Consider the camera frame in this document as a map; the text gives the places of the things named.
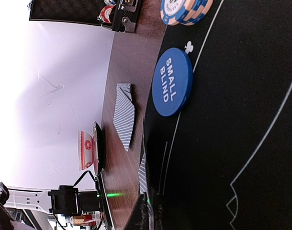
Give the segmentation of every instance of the white wall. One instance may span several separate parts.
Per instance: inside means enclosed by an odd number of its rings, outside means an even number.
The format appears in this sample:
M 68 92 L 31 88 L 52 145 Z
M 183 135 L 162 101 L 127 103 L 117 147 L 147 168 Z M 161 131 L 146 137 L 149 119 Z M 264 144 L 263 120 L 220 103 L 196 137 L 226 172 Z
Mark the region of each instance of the white wall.
M 28 18 L 26 5 L 20 15 Z M 101 122 L 114 34 L 23 16 L 0 25 L 0 181 L 71 185 L 82 174 L 78 130 L 92 133 Z M 79 188 L 94 188 L 91 181 L 87 176 Z

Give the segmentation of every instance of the club symbol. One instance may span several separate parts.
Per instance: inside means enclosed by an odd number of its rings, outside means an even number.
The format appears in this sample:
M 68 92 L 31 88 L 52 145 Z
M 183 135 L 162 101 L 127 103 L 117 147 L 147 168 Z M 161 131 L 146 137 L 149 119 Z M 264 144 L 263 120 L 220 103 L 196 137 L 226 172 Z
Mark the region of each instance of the club symbol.
M 190 52 L 193 51 L 194 46 L 192 45 L 191 41 L 188 41 L 188 43 L 184 46 L 184 48 L 185 48 L 185 53 L 189 54 Z

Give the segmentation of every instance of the red chip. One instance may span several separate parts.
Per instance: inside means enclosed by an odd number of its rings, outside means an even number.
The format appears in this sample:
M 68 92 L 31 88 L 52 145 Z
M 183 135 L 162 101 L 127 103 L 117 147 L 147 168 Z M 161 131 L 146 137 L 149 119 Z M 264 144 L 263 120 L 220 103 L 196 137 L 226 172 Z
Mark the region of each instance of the red chip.
M 112 9 L 115 7 L 115 5 L 113 6 L 105 6 L 101 12 L 100 12 L 100 17 L 102 18 L 102 21 L 104 23 L 111 23 L 110 21 L 110 14 L 112 12 Z

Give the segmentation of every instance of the blue button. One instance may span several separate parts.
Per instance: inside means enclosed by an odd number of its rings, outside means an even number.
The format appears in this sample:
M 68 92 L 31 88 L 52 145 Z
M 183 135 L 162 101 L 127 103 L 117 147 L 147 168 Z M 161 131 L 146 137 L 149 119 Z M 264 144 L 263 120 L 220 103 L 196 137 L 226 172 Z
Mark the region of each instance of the blue button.
M 170 48 L 157 62 L 152 82 L 152 98 L 162 116 L 174 115 L 184 107 L 192 88 L 190 58 L 180 49 Z

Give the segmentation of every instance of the blue and white poker chip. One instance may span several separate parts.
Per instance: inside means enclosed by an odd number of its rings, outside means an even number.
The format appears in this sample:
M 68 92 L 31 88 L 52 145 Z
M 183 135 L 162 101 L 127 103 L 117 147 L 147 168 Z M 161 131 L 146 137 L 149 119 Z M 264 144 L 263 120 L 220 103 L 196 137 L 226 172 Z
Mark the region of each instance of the blue and white poker chip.
M 208 0 L 195 0 L 195 3 L 192 7 L 192 9 L 190 10 L 190 12 L 188 13 L 188 15 L 186 15 L 185 18 L 183 18 L 183 20 L 181 21 L 182 23 L 185 23 L 186 21 L 188 21 L 189 19 L 191 19 L 191 17 L 196 13 L 196 12 L 202 12 L 204 9 L 204 6 L 206 5 L 206 3 L 203 5 L 204 2 L 207 2 Z
M 181 22 L 183 25 L 194 25 L 198 23 L 209 11 L 213 3 L 213 0 L 203 0 L 202 5 L 204 5 L 204 9 L 201 13 L 196 12 L 191 19 L 186 22 Z
M 114 0 L 103 0 L 104 3 L 108 6 L 113 6 L 115 5 L 115 1 Z
M 157 62 L 152 99 L 162 116 L 178 113 L 187 102 L 193 81 L 192 64 L 188 55 L 178 48 L 165 51 Z
M 166 25 L 177 25 L 188 15 L 195 0 L 162 0 L 161 18 Z

